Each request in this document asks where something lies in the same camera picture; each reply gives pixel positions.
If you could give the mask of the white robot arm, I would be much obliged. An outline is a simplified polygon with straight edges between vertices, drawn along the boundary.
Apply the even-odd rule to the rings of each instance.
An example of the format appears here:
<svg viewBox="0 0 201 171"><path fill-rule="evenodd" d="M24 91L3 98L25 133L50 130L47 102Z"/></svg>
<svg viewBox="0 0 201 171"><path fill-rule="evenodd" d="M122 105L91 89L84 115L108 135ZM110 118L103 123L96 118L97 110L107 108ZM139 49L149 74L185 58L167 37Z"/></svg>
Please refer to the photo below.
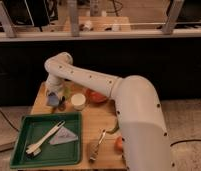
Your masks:
<svg viewBox="0 0 201 171"><path fill-rule="evenodd" d="M128 171L177 171L158 94L149 80L75 67L67 52L47 59L44 67L50 92L60 91L68 79L115 101Z"/></svg>

